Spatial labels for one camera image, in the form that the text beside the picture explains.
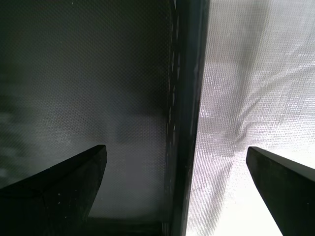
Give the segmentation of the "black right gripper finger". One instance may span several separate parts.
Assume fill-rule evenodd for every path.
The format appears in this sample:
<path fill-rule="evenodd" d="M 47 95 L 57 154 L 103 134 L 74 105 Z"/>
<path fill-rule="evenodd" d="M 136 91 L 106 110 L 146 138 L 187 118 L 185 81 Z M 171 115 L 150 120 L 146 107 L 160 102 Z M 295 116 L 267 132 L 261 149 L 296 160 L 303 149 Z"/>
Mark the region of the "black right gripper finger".
<path fill-rule="evenodd" d="M 101 186 L 105 145 L 96 145 L 0 190 L 2 236 L 75 236 Z"/>
<path fill-rule="evenodd" d="M 284 236 L 315 234 L 315 171 L 259 147 L 246 164 L 253 182 Z"/>

